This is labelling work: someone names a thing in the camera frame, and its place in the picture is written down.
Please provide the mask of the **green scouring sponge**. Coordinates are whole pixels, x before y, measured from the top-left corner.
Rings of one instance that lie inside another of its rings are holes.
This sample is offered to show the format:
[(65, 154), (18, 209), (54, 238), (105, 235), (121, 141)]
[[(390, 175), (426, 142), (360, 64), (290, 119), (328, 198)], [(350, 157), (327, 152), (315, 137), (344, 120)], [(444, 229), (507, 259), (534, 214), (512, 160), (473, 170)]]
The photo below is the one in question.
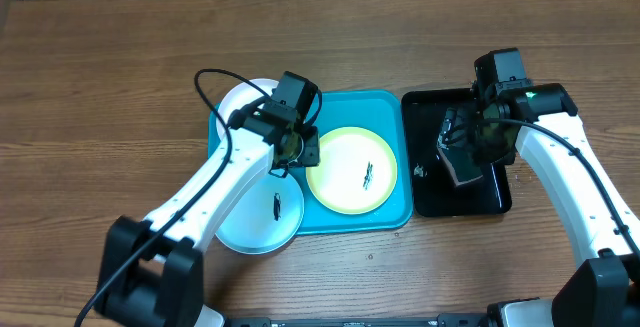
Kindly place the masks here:
[(455, 188), (465, 187), (483, 180), (481, 168), (461, 147), (438, 146), (438, 154)]

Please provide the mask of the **yellow-green rimmed plate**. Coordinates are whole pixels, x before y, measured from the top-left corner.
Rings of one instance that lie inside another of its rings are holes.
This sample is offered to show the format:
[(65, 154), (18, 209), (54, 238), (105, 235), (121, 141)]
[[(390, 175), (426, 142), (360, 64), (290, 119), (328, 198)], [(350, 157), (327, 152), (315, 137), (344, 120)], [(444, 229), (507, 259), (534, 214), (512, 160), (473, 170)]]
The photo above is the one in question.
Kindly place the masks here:
[(368, 213), (392, 194), (398, 165), (389, 144), (361, 127), (334, 129), (320, 140), (320, 163), (306, 169), (313, 196), (345, 215)]

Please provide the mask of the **white round plate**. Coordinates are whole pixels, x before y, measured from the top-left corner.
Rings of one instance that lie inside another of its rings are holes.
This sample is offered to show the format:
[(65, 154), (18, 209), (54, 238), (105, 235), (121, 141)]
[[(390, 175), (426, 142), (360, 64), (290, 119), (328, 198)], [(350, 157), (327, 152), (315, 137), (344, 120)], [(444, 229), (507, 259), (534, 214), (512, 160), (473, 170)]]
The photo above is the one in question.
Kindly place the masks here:
[[(267, 78), (251, 79), (251, 82), (258, 86), (262, 91), (266, 92), (269, 96), (273, 94), (273, 91), (278, 85), (278, 82), (276, 80)], [(258, 90), (256, 90), (246, 82), (242, 82), (232, 88), (224, 96), (221, 103), (217, 107), (217, 111), (223, 118), (225, 124), (229, 126), (229, 118), (235, 110), (239, 110), (246, 104), (253, 102), (259, 97), (262, 97), (262, 94)]]

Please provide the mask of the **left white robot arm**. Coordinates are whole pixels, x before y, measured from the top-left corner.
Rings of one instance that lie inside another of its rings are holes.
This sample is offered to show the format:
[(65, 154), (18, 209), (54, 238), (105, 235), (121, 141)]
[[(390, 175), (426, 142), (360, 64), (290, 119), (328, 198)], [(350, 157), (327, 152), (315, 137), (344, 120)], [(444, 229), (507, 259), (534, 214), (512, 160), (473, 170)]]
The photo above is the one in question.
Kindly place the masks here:
[(123, 326), (222, 326), (204, 303), (203, 255), (240, 199), (272, 170), (319, 162), (309, 102), (260, 97), (234, 111), (195, 175), (143, 220), (109, 228), (90, 310)]

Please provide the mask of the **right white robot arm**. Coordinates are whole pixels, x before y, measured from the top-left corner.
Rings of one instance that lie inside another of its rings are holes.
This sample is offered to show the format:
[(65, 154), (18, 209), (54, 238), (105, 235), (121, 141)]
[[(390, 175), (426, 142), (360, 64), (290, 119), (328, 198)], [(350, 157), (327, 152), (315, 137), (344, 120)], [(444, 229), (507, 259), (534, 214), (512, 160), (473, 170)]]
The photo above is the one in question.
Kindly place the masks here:
[(560, 84), (494, 84), (472, 107), (450, 107), (436, 148), (455, 186), (488, 164), (524, 160), (569, 238), (576, 270), (551, 299), (492, 304), (486, 326), (636, 326), (639, 219), (591, 148), (578, 108)]

